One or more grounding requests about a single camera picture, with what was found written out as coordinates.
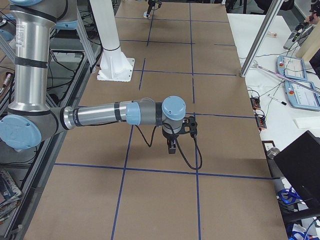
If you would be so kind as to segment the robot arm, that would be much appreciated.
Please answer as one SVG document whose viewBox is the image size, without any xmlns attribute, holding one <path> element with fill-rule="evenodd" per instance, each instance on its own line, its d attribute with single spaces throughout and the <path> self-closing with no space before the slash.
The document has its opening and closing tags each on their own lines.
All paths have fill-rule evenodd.
<svg viewBox="0 0 320 240">
<path fill-rule="evenodd" d="M 162 6 L 161 0 L 148 0 L 147 14 L 149 15 L 152 10 L 157 10 Z"/>
<path fill-rule="evenodd" d="M 0 137 L 11 148 L 26 150 L 76 127 L 125 122 L 162 128 L 169 149 L 186 127 L 186 104 L 178 96 L 99 106 L 49 107 L 46 104 L 50 32 L 57 24 L 78 25 L 75 0 L 12 0 L 16 19 L 14 100 L 0 121 Z"/>
</svg>

